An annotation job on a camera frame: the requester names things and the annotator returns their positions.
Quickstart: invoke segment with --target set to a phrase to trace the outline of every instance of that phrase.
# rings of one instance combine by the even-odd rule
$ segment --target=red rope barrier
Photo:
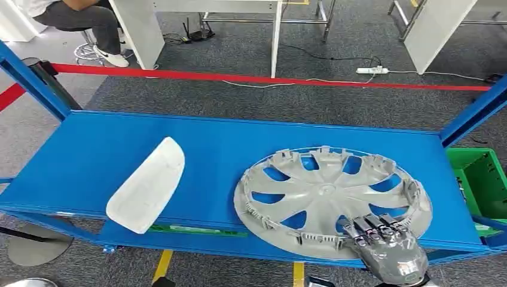
[[[142,70],[133,68],[108,68],[97,66],[80,66],[69,64],[53,64],[56,71],[61,73],[108,75],[124,77],[156,77],[179,80],[201,81],[229,81],[241,83],[262,84],[296,84],[303,86],[334,86],[334,87],[369,87],[369,88],[408,88],[422,90],[450,90],[450,91],[487,91],[487,86],[435,86],[435,85],[409,85],[409,84],[380,84],[380,83],[329,83],[315,80],[299,80],[290,78],[269,78],[245,75],[211,74],[200,72],[178,72],[171,70]]]
[[[25,93],[22,86],[15,83],[0,94],[0,112]]]

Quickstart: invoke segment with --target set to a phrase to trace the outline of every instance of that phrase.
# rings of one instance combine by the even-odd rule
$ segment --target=gray robotic hand
[[[370,214],[340,224],[352,238],[350,247],[384,282],[380,286],[436,286],[426,274],[428,259],[417,238],[390,215]]]

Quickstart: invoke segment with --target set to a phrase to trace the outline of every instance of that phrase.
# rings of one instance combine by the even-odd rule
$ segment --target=person sitting
[[[108,0],[22,0],[21,7],[35,21],[57,28],[90,27],[97,44],[96,54],[118,67],[128,61],[121,55],[121,26]]]

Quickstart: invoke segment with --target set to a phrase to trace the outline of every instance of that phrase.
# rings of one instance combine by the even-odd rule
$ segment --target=blue table
[[[71,111],[0,43],[0,64],[36,97],[61,125],[0,194],[0,210],[103,246],[174,249],[250,258],[308,261],[362,267],[358,260],[307,258],[275,248],[249,233],[233,206],[233,192],[246,168],[286,148],[329,145],[381,154],[418,179],[433,204],[423,246],[440,249],[432,262],[448,262],[507,249],[503,234],[478,237],[445,147],[505,104],[502,80],[441,132],[367,127]],[[109,198],[162,138],[171,136],[186,155],[181,182],[157,223],[248,232],[247,237],[149,232],[143,235],[110,221]],[[91,234],[48,215],[104,219]]]

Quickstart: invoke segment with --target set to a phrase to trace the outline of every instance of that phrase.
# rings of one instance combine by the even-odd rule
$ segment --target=yellow tape
[[[294,287],[304,287],[304,263],[303,262],[294,262],[292,275],[294,278],[293,286]]]
[[[289,5],[310,5],[310,0],[303,0],[302,2],[288,1],[288,2],[284,2],[284,4],[289,4]]]
[[[162,252],[162,256],[160,256],[160,261],[158,262],[157,269],[155,270],[155,275],[153,275],[153,283],[157,281],[158,278],[160,277],[166,277],[172,256],[173,256],[172,250],[166,249]]]

